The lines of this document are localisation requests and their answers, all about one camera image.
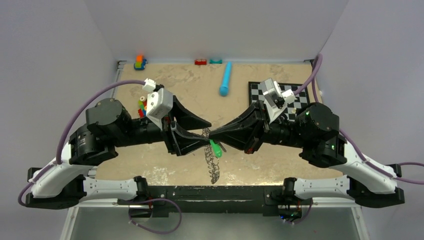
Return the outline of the silver key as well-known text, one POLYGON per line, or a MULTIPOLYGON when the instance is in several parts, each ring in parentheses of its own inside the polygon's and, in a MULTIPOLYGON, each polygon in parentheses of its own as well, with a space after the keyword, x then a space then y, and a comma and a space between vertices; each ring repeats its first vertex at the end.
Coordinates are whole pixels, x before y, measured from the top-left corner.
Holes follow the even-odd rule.
POLYGON ((227 152, 226 148, 223 146, 222 143, 219 142, 218 145, 221 147, 223 152, 225 152, 225 153, 227 152))

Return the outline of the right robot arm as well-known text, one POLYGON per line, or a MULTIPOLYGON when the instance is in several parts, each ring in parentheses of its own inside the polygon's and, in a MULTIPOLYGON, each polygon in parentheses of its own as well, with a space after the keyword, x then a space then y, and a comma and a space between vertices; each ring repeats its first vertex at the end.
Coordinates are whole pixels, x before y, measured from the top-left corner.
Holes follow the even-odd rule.
POLYGON ((265 104, 258 101, 212 130, 209 137, 246 154, 255 153, 263 144, 298 148, 299 156, 309 164, 342 172, 342 176, 327 179, 286 178, 280 196, 288 204, 316 197, 345 198, 368 208, 403 204, 404 191, 396 183, 402 175, 400 165, 362 160, 339 128, 339 117, 322 103, 303 107, 290 121, 284 115, 271 120, 265 104))

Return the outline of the metal disc with keyrings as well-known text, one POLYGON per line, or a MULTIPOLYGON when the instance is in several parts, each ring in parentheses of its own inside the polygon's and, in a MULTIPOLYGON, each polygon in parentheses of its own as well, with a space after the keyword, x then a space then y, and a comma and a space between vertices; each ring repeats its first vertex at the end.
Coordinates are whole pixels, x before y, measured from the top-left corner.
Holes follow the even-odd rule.
POLYGON ((216 184, 220 178, 220 167, 219 167, 219 158, 217 158, 210 146, 210 139, 209 144, 205 146, 204 149, 204 158, 207 163, 208 167, 208 173, 210 176, 210 182, 212 185, 216 184))

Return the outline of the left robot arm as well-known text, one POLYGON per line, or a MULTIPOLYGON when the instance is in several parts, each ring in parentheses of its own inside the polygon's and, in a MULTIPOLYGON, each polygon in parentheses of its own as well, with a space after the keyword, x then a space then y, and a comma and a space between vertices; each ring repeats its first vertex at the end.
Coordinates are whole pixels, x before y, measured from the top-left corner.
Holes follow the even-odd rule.
POLYGON ((52 160, 43 168, 28 170, 29 186, 19 197, 22 206, 62 210, 98 199, 142 205, 152 198, 144 177, 98 180, 89 177, 89 171, 116 158, 121 147, 163 142, 170 154, 185 156, 210 142, 195 130, 209 128, 211 123, 187 110, 176 97, 158 123, 146 116, 132 118, 114 98, 101 100, 85 115, 85 124, 64 145, 61 163, 52 160))

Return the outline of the green key tag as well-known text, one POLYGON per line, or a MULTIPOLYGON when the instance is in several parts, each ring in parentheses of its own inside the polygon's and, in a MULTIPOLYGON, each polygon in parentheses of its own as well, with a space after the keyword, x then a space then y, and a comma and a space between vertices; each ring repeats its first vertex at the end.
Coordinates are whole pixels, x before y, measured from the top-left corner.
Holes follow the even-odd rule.
POLYGON ((214 155, 217 158, 221 158, 222 155, 223 155, 223 151, 222 151, 221 146, 217 142, 215 142, 214 140, 212 140, 212 139, 209 140, 209 144, 210 144, 210 147, 211 147, 212 152, 214 153, 214 155))

